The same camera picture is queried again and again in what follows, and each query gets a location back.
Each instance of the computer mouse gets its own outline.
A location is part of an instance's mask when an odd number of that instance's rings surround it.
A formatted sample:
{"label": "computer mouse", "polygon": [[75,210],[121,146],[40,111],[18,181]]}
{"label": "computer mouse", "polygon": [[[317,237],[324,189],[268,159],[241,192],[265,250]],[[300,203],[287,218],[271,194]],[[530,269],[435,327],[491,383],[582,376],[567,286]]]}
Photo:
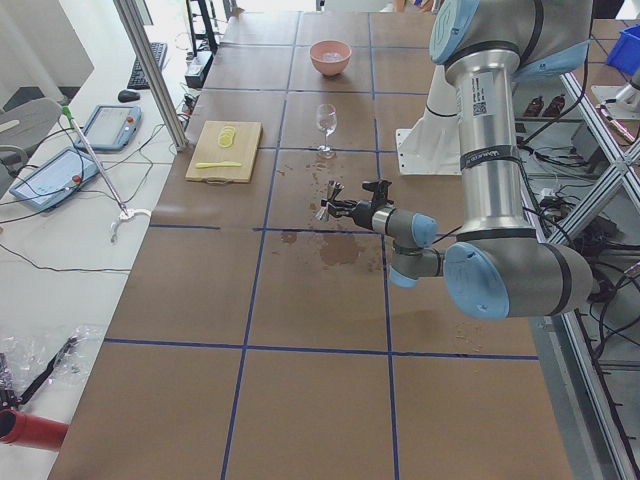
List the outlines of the computer mouse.
{"label": "computer mouse", "polygon": [[140,92],[135,90],[121,90],[118,93],[118,101],[120,103],[135,102],[136,100],[140,100]]}

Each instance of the wine glass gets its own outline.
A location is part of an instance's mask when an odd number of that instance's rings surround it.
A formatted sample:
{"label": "wine glass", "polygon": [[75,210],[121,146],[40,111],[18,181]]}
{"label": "wine glass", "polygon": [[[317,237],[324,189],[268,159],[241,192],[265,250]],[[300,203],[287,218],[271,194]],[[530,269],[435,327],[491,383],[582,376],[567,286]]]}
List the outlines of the wine glass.
{"label": "wine glass", "polygon": [[318,130],[324,132],[324,144],[317,148],[318,155],[322,158],[333,158],[336,152],[329,146],[328,137],[336,131],[338,126],[336,107],[329,103],[318,105],[316,109],[316,126]]}

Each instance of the aluminum pole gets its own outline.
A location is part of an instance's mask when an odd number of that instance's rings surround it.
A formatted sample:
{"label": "aluminum pole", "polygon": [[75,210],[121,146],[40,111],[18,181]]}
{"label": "aluminum pole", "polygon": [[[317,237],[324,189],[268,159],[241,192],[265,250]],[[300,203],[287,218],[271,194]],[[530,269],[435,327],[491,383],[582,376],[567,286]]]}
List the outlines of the aluminum pole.
{"label": "aluminum pole", "polygon": [[182,123],[176,115],[167,84],[162,78],[162,72],[158,67],[151,51],[151,45],[147,32],[144,29],[142,16],[138,11],[135,0],[113,0],[122,25],[129,36],[133,50],[135,51],[142,70],[151,87],[151,93],[160,110],[160,115],[169,130],[177,151],[182,151],[187,146],[187,137],[184,134]]}

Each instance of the blue box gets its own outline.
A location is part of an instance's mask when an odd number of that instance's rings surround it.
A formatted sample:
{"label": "blue box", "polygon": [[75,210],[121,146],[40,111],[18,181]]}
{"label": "blue box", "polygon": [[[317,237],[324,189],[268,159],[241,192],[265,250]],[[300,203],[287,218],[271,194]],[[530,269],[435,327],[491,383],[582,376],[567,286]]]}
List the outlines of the blue box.
{"label": "blue box", "polygon": [[640,24],[625,28],[607,57],[607,64],[629,75],[640,68]]}

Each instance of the bottle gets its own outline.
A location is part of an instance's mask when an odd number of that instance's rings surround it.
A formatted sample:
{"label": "bottle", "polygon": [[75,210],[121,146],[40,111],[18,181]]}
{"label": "bottle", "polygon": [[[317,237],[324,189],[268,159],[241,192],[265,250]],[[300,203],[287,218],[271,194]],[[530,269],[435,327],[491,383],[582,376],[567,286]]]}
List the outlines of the bottle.
{"label": "bottle", "polygon": [[534,98],[527,105],[527,109],[524,111],[523,117],[537,117],[540,115],[540,112],[544,108],[544,101],[542,100],[542,95],[537,98]]}
{"label": "bottle", "polygon": [[562,113],[562,109],[564,108],[564,93],[561,93],[557,97],[554,97],[551,100],[551,103],[547,107],[547,109],[542,114],[543,117],[557,117]]}

